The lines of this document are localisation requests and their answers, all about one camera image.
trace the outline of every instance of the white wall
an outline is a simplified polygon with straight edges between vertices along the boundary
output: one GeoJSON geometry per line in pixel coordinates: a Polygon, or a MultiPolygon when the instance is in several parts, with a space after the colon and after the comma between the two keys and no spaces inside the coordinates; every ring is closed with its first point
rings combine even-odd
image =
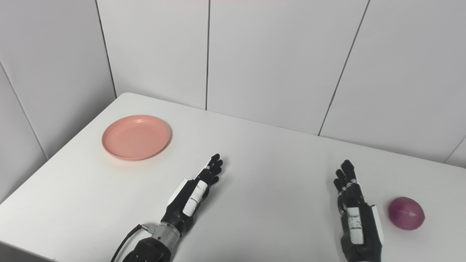
{"type": "Polygon", "coordinates": [[[94,0],[3,0],[0,61],[47,157],[115,99],[94,0]]]}
{"type": "Polygon", "coordinates": [[[466,135],[464,10],[371,1],[321,135],[444,162],[466,135]]]}
{"type": "Polygon", "coordinates": [[[366,4],[212,1],[207,109],[317,135],[366,4]]]}
{"type": "Polygon", "coordinates": [[[205,107],[207,0],[97,0],[115,88],[205,107]]]}
{"type": "Polygon", "coordinates": [[[0,203],[45,161],[0,61],[0,203]]]}
{"type": "MultiPolygon", "coordinates": [[[[118,94],[312,134],[367,3],[98,0],[118,94]]],[[[465,7],[370,1],[320,135],[446,161],[466,135],[465,7]]]]}

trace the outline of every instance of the onion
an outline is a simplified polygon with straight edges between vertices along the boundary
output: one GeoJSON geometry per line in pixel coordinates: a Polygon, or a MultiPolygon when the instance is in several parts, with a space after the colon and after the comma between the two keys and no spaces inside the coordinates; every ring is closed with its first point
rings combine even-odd
{"type": "Polygon", "coordinates": [[[388,217],[395,226],[414,230],[422,225],[425,219],[422,207],[411,198],[395,198],[388,206],[388,217]]]}

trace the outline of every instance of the black cable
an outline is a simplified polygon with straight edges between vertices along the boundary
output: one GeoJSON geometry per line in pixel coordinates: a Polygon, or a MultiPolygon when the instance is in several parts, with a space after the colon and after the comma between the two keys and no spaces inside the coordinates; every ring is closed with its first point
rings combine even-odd
{"type": "Polygon", "coordinates": [[[138,230],[140,230],[143,226],[141,224],[138,224],[137,226],[135,226],[127,235],[126,237],[123,239],[123,241],[121,242],[120,246],[117,248],[117,250],[115,251],[115,254],[113,255],[112,257],[112,260],[110,260],[110,262],[114,262],[115,259],[117,258],[117,255],[118,253],[120,253],[120,250],[121,248],[124,246],[124,244],[126,243],[126,241],[132,236],[134,235],[134,233],[136,233],[138,230]]]}

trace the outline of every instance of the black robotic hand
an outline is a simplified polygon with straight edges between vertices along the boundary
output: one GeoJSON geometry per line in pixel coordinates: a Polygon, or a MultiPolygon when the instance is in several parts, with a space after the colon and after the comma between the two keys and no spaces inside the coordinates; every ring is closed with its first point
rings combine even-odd
{"type": "Polygon", "coordinates": [[[208,196],[210,187],[219,181],[222,164],[220,155],[216,154],[196,178],[185,179],[175,191],[175,197],[152,237],[140,240],[123,262],[169,262],[171,250],[191,229],[193,215],[208,196]]]}
{"type": "Polygon", "coordinates": [[[345,160],[336,171],[338,209],[341,214],[343,253],[348,262],[380,262],[383,233],[376,206],[364,201],[354,166],[345,160]]]}
{"type": "Polygon", "coordinates": [[[174,225],[181,235],[188,232],[194,223],[194,213],[208,196],[210,187],[219,181],[218,174],[222,172],[222,165],[223,160],[219,154],[212,156],[207,167],[195,179],[186,181],[168,205],[161,222],[174,225]]]}

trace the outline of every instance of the white table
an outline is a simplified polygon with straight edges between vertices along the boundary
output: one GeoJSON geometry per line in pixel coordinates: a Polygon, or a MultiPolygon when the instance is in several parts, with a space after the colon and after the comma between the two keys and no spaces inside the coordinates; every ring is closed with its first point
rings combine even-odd
{"type": "MultiPolygon", "coordinates": [[[[60,262],[109,261],[136,224],[160,221],[181,180],[196,175],[217,152],[225,171],[174,262],[345,262],[332,184],[345,159],[354,163],[366,200],[379,206],[383,262],[464,256],[462,168],[131,93],[122,94],[0,205],[0,241],[60,262]],[[105,128],[133,114],[154,115],[170,125],[171,142],[157,156],[124,161],[102,148],[105,128]],[[387,219],[387,203],[398,196],[423,206],[426,220],[418,230],[398,229],[387,219]]],[[[148,236],[141,231],[123,254],[148,236]]]]}

